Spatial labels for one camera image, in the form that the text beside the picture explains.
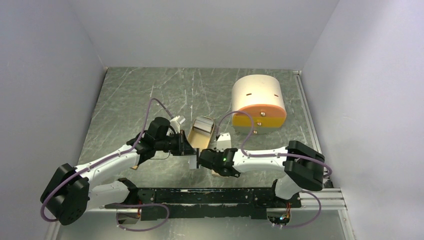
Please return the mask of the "grey striped credit card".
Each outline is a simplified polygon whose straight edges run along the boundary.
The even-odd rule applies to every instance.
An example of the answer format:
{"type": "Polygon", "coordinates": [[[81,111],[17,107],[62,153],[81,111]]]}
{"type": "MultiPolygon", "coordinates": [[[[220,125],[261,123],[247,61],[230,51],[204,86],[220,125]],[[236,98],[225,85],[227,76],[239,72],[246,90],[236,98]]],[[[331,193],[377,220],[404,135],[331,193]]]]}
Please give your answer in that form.
{"type": "Polygon", "coordinates": [[[192,155],[188,158],[188,167],[190,170],[198,169],[197,156],[192,155]]]}

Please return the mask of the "tan oval tray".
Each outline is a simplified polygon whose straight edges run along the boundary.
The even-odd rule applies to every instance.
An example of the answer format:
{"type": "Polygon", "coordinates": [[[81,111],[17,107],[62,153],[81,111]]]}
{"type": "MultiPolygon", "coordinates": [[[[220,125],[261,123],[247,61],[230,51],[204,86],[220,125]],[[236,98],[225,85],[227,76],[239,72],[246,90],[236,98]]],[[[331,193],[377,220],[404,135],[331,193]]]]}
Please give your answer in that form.
{"type": "Polygon", "coordinates": [[[193,148],[199,148],[201,151],[207,149],[210,144],[211,137],[214,133],[214,128],[215,126],[213,127],[213,132],[211,134],[204,135],[194,132],[192,124],[187,140],[193,148]]]}

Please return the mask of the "grey credit card stack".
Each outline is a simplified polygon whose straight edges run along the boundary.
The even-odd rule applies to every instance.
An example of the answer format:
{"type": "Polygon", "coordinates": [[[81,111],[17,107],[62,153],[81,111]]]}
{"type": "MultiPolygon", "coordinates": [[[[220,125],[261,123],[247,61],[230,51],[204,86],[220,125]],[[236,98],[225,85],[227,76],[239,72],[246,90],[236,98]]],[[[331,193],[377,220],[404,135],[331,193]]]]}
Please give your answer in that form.
{"type": "Polygon", "coordinates": [[[215,122],[213,119],[205,116],[198,116],[194,120],[192,128],[195,133],[210,135],[213,133],[214,125],[215,122]]]}

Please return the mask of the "tan card holder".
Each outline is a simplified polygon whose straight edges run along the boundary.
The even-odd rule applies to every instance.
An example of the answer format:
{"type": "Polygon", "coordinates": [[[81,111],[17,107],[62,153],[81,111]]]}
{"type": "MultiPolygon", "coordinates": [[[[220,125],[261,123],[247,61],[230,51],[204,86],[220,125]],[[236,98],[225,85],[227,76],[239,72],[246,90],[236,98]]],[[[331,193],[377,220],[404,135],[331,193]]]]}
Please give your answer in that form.
{"type": "Polygon", "coordinates": [[[215,172],[214,170],[211,170],[211,175],[213,177],[218,177],[218,178],[226,178],[226,176],[222,176],[219,173],[215,172]]]}

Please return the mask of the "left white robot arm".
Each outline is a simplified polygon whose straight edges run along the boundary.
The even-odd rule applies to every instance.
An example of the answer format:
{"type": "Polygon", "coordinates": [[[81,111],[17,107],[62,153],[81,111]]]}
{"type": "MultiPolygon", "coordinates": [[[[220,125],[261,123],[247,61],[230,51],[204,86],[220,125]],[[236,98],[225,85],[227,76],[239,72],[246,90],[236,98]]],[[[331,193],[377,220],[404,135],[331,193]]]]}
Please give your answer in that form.
{"type": "Polygon", "coordinates": [[[101,206],[123,205],[132,208],[142,203],[138,187],[126,178],[112,183],[103,181],[123,170],[138,167],[152,159],[156,152],[173,156],[196,156],[184,130],[177,131],[168,119],[156,117],[134,138],[119,149],[97,160],[71,166],[59,166],[43,191],[41,217],[47,222],[70,225],[87,210],[101,206]]]}

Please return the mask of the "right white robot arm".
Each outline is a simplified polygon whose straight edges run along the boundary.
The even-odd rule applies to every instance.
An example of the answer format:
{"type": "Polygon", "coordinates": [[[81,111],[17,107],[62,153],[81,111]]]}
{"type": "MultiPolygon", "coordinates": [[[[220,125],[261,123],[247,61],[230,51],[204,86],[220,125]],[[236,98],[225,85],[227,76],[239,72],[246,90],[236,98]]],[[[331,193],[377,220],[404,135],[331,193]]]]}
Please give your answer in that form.
{"type": "Polygon", "coordinates": [[[226,148],[203,149],[196,156],[196,166],[214,171],[221,177],[238,178],[252,171],[282,171],[284,176],[272,184],[270,202],[282,207],[302,190],[318,192],[324,186],[325,156],[297,140],[288,146],[266,150],[226,148]]]}

